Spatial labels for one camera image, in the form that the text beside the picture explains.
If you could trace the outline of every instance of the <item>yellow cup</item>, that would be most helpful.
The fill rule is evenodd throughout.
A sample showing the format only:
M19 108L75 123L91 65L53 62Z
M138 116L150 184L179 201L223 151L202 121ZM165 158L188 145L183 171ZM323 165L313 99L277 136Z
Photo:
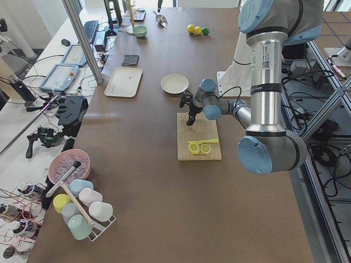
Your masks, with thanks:
M64 193L61 193L54 198L54 208L57 213L62 214L62 208L68 203L72 203L70 197Z

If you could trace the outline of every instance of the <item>lime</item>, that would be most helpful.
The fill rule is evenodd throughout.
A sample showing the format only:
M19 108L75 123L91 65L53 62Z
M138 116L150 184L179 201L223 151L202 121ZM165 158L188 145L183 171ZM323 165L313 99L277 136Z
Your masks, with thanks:
M211 147L208 144L201 144L200 150L204 154L208 154L211 151Z
M210 33L210 30L207 27L204 27L202 29L202 33L203 33L204 36L206 36L206 35L208 35Z
M188 149L192 154L196 155L200 152L200 145L192 142L188 145Z
M189 34L194 33L194 30L195 30L195 26L194 26L194 25L189 25L189 26L188 26L188 33L189 33Z
M197 35L197 36L201 35L202 34L202 28L199 27L199 26L195 27L194 34Z

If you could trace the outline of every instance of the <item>qr code label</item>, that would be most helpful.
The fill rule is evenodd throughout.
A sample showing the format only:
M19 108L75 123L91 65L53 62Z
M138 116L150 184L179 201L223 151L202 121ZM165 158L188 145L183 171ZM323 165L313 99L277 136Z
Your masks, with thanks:
M262 68L269 68L269 61L262 61Z

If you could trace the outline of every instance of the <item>green bowl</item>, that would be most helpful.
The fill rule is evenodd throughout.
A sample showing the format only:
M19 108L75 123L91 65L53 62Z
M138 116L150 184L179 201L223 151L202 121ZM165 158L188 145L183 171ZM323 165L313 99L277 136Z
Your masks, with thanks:
M136 26L133 28L133 33L136 37L145 37L148 32L148 28L146 26Z

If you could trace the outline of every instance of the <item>metal ice scoop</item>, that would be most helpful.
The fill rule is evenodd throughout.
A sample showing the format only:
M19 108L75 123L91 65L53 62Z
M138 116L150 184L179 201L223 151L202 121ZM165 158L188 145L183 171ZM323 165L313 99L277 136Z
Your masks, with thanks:
M167 19L164 15L158 15L156 13L156 11L154 11L155 15L156 15L156 21L163 27L166 27L168 22L167 22Z

